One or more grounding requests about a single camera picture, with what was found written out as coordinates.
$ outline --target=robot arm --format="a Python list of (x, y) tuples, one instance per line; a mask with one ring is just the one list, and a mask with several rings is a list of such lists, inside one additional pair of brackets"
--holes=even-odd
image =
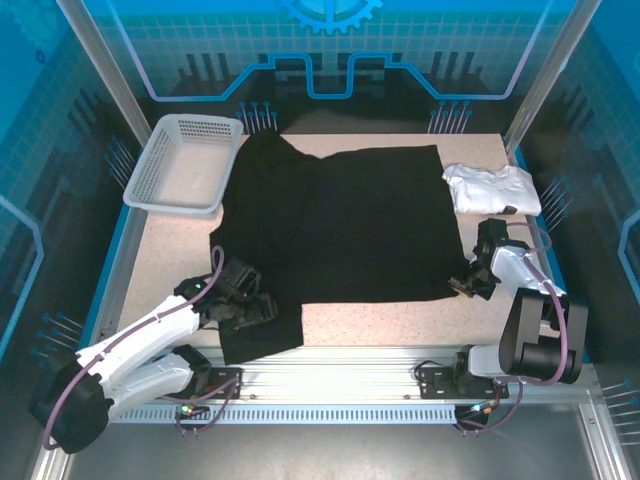
[(468, 371), (488, 378), (547, 379), (554, 375), (561, 367), (560, 338), (540, 333), (543, 325), (560, 330), (549, 288), (559, 299), (567, 326), (567, 362), (560, 381), (573, 383), (582, 367), (587, 307), (570, 301), (540, 269), (534, 275), (530, 266), (535, 266), (535, 261), (529, 250), (526, 243), (509, 238), (504, 220), (485, 220), (478, 226), (475, 259), (467, 271), (451, 278), (452, 287), (469, 297), (477, 294), (489, 300), (496, 285), (502, 283), (514, 299), (500, 343), (471, 347)]
[[(216, 283), (192, 305), (175, 310), (203, 291), (205, 277), (184, 280), (153, 311), (112, 337), (75, 355), (55, 352), (43, 369), (29, 411), (43, 427), (54, 415), (51, 436), (65, 452), (75, 453), (92, 443), (110, 419), (132, 408), (176, 392), (185, 398), (200, 394), (211, 364), (193, 347), (176, 347), (143, 364), (212, 322), (217, 322), (221, 335), (233, 335), (275, 318), (275, 302), (269, 294), (258, 293), (259, 281), (256, 270), (231, 258)], [(56, 406), (71, 382), (75, 385), (66, 400)]]

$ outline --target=black cloth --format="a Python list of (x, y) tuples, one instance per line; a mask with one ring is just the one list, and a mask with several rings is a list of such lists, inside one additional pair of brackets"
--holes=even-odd
[(322, 160), (265, 130), (240, 148), (210, 237), (262, 273), (278, 318), (221, 337), (227, 364), (302, 345), (303, 303), (455, 296), (467, 261), (435, 146)]

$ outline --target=laundry basket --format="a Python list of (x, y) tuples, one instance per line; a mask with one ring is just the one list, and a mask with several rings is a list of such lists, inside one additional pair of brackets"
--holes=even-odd
[(214, 216), (242, 132), (236, 119), (165, 115), (138, 160), (124, 202), (150, 212)]

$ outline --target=folded white cloth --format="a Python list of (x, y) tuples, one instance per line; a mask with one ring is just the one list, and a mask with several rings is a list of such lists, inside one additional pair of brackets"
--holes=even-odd
[(442, 178), (449, 184), (458, 213), (540, 215), (531, 175), (518, 167), (491, 171), (456, 163), (446, 168)]

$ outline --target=speckled tabletop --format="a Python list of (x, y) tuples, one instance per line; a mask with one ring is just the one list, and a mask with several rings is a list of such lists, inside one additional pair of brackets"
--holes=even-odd
[[(464, 163), (499, 169), (507, 157), (499, 135), (288, 135), (299, 150), (319, 157), (370, 147), (437, 145), (444, 166)], [(467, 258), (476, 243), (477, 225), (486, 217), (458, 215)], [(209, 237), (222, 218), (194, 220), (150, 214), (127, 291), (119, 328), (155, 308), (184, 278), (210, 271)], [(510, 217), (524, 221), (524, 216)], [(526, 228), (512, 238), (532, 245)], [(464, 296), (432, 302), (313, 304), (303, 309), (307, 346), (460, 345), (496, 342), (502, 334), (511, 298), (498, 286), (487, 302)], [(180, 343), (219, 345), (215, 331), (201, 331)]]

